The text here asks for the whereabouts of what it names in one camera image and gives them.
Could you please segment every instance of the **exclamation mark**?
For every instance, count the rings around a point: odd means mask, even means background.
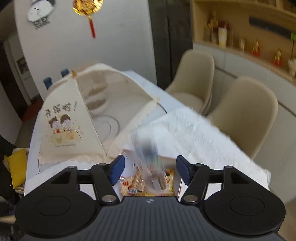
[[[77,106],[77,101],[75,101],[75,105],[74,105],[74,111],[76,111],[76,106]]]

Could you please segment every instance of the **clock face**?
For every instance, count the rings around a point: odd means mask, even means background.
[[[28,20],[37,22],[40,19],[48,16],[54,9],[54,0],[38,0],[32,4],[28,12]]]

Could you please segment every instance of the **gold hanging ornament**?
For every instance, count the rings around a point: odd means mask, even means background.
[[[91,16],[100,11],[102,5],[103,0],[74,0],[73,2],[73,10],[79,15],[88,17],[91,34],[94,39],[96,38],[96,33]]]

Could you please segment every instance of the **chair seat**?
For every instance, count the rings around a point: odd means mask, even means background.
[[[178,101],[182,102],[184,105],[191,107],[196,112],[203,112],[204,102],[195,95],[185,92],[175,92],[171,95]]]

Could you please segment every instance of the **gray ribbed panel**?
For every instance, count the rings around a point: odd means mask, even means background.
[[[25,235],[21,241],[48,241]],[[176,197],[125,197],[104,207],[84,230],[54,241],[283,241],[277,234],[238,238],[215,229],[198,208],[181,205]]]

